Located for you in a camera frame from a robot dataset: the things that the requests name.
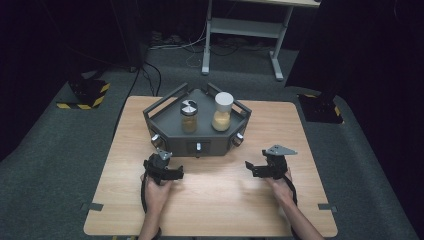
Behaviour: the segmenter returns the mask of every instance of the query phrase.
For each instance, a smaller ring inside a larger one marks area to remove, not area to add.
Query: carpeted floor
[[[280,53],[286,76],[296,55]],[[201,53],[184,49],[150,50],[146,61],[160,70],[159,96],[184,82],[194,88],[212,82],[239,100],[295,103],[329,203],[337,209],[335,239],[418,239],[343,99],[335,102],[344,124],[306,122],[296,94],[314,92],[275,81],[267,51],[212,54],[207,76],[201,75],[201,60]],[[67,85],[52,99],[20,146],[0,163],[0,239],[112,239],[84,233],[87,212],[81,206],[94,196],[126,97],[152,95],[147,77],[158,88],[159,74],[148,65],[144,69],[133,88],[136,73],[105,72],[101,79],[111,86],[97,109],[56,108],[56,101],[73,98]]]

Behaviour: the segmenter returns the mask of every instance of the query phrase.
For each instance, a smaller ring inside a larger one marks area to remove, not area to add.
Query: white jar lid
[[[220,112],[228,112],[233,106],[233,95],[227,92],[220,92],[215,96],[216,110]]]

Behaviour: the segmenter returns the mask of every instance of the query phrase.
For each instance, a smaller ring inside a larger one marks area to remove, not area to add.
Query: human hand
[[[287,168],[285,173],[286,177],[292,181],[290,168]],[[285,206],[287,204],[294,204],[293,202],[293,192],[290,190],[289,185],[284,181],[284,179],[273,179],[273,178],[264,178],[265,181],[271,186],[274,193],[274,197],[277,199],[280,206]]]
[[[144,174],[140,176],[141,181],[144,180]],[[145,199],[147,204],[147,213],[160,214],[169,197],[172,180],[162,181],[161,185],[157,185],[154,179],[147,175],[145,179]]]

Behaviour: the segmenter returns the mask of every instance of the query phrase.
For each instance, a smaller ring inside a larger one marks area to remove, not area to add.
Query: metal handle
[[[162,103],[164,103],[164,102],[166,102],[168,99],[170,99],[171,97],[173,97],[173,96],[176,96],[177,95],[177,93],[179,93],[179,92],[181,92],[181,91],[183,91],[184,90],[184,93],[187,93],[188,92],[188,83],[183,83],[181,86],[179,86],[177,89],[175,89],[174,91],[172,91],[172,92],[170,92],[170,93],[168,93],[167,95],[165,95],[163,98],[161,98],[161,99],[159,99],[158,101],[156,101],[155,103],[153,103],[151,106],[149,106],[148,108],[146,108],[144,111],[143,111],[143,115],[144,115],[144,118],[147,120],[147,119],[149,119],[150,117],[149,117],[149,113],[151,112],[151,111],[153,111],[155,108],[157,108],[157,107],[159,107]]]

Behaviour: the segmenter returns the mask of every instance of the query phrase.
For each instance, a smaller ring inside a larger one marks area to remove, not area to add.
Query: black wall
[[[323,0],[288,79],[324,92],[339,86],[421,238],[423,12],[418,0]]]
[[[0,112],[3,159],[21,141],[65,80],[61,46],[36,1],[0,4]]]
[[[0,1],[0,161],[71,77],[111,64],[128,70],[143,64],[150,38],[137,7],[144,4]]]

